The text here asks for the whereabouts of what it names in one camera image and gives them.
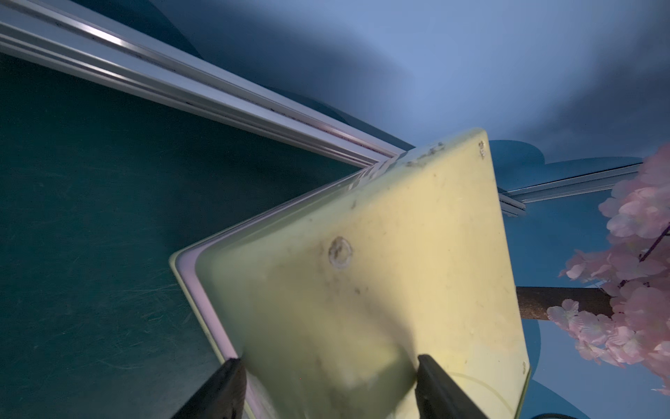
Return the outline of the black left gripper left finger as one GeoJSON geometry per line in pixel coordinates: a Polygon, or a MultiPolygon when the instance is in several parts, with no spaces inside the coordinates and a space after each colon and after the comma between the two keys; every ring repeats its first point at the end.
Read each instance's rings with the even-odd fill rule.
{"type": "Polygon", "coordinates": [[[240,359],[229,359],[202,384],[172,419],[240,419],[244,415],[247,375],[240,359]]]}

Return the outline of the green drawer cabinet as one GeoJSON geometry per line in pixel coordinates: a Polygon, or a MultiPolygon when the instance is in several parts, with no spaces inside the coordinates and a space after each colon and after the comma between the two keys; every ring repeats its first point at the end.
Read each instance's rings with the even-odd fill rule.
{"type": "Polygon", "coordinates": [[[489,138],[410,150],[176,252],[246,418],[416,418],[432,357],[488,418],[530,380],[489,138]]]}

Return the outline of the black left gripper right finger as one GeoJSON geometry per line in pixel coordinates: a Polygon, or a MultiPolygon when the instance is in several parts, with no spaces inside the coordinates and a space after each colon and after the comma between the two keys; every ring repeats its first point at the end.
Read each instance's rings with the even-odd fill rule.
{"type": "Polygon", "coordinates": [[[418,361],[415,398],[420,419],[487,419],[433,357],[422,354],[418,361]]]}

